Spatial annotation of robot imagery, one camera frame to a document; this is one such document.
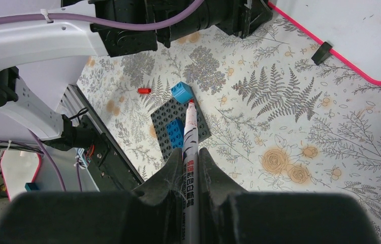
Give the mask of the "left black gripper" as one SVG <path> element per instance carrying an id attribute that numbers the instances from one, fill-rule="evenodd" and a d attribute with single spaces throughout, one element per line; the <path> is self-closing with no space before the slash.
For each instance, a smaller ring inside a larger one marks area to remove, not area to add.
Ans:
<path id="1" fill-rule="evenodd" d="M 226 16 L 217 27 L 229 36 L 247 38 L 270 21 L 273 11 L 268 1 L 225 1 Z"/>

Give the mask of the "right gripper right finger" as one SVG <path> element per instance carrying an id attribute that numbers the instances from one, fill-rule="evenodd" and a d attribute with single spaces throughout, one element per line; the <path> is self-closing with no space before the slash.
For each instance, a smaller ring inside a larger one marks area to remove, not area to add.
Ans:
<path id="1" fill-rule="evenodd" d="M 199 151 L 202 243 L 379 243 L 357 201 L 338 193 L 251 192 Z"/>

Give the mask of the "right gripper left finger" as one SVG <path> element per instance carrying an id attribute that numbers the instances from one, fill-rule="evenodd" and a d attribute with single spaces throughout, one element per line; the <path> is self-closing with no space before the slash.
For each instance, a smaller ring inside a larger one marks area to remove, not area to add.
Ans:
<path id="1" fill-rule="evenodd" d="M 0 243 L 180 243 L 182 151 L 131 191 L 21 194 L 0 217 Z"/>

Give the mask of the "red whiteboard marker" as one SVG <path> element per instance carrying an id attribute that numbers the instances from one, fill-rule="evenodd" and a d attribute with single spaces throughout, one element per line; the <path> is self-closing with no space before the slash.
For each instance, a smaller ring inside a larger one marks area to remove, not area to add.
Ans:
<path id="1" fill-rule="evenodd" d="M 183 139 L 183 188 L 181 243 L 200 243 L 200 203 L 198 156 L 199 139 L 197 110 L 191 99 L 186 110 Z"/>

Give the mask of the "red marker cap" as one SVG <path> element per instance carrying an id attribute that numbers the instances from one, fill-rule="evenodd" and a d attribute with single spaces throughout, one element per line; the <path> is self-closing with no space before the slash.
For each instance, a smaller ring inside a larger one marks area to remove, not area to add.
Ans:
<path id="1" fill-rule="evenodd" d="M 150 88 L 138 88 L 137 92 L 139 94 L 150 94 L 151 93 L 151 89 Z"/>

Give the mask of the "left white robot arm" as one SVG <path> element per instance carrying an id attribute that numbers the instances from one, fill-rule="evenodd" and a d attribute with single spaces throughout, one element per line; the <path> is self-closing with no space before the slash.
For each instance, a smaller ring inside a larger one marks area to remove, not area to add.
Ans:
<path id="1" fill-rule="evenodd" d="M 244 39 L 272 16 L 268 1 L 63 1 L 55 10 L 0 17 L 0 111 L 48 145 L 89 143 L 93 131 L 33 94 L 19 65 L 156 51 L 211 26 Z"/>

